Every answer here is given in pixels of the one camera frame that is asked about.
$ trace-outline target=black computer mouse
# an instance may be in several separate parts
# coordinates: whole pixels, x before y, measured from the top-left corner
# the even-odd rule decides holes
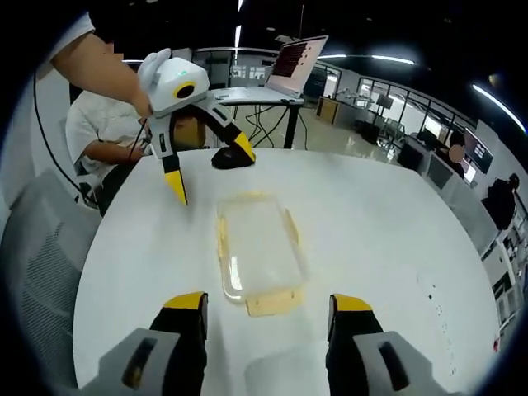
[[[211,164],[217,169],[235,169],[236,167],[250,167],[254,161],[241,148],[223,147],[212,157]]]

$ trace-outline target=laptop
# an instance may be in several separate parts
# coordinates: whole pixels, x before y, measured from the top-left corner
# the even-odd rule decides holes
[[[300,97],[328,39],[327,35],[282,45],[264,87],[233,87],[212,90],[223,104],[303,103]]]

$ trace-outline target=desk leg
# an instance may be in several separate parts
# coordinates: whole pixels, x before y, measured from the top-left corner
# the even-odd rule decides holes
[[[284,149],[291,149],[294,143],[295,126],[297,126],[297,117],[299,115],[299,106],[291,106],[288,115],[288,127],[286,128],[286,137],[284,140]]]

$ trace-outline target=robot eye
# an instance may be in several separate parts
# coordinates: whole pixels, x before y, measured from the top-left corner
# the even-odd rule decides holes
[[[178,99],[184,99],[184,98],[190,96],[194,91],[195,91],[194,85],[186,85],[186,86],[180,88],[180,90],[178,92],[176,92],[176,97]]]

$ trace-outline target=white round table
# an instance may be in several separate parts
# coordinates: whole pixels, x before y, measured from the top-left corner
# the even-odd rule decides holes
[[[118,342],[149,328],[166,301],[198,290],[210,301],[204,395],[251,394],[245,370],[252,362],[304,347],[318,373],[306,378],[308,388],[329,394],[324,353],[333,293],[370,304],[385,331],[399,332],[432,363],[446,390],[478,384],[493,361],[497,309],[479,255],[442,199],[416,173],[393,165],[255,152],[254,166],[230,171],[211,167],[214,150],[181,153],[187,207],[155,157],[132,171],[97,230],[79,285],[79,386]],[[244,191],[274,194],[299,229],[311,277],[303,305],[288,315],[250,318],[224,297],[216,205]],[[280,386],[281,376],[303,375],[299,370],[291,365],[273,381]]]

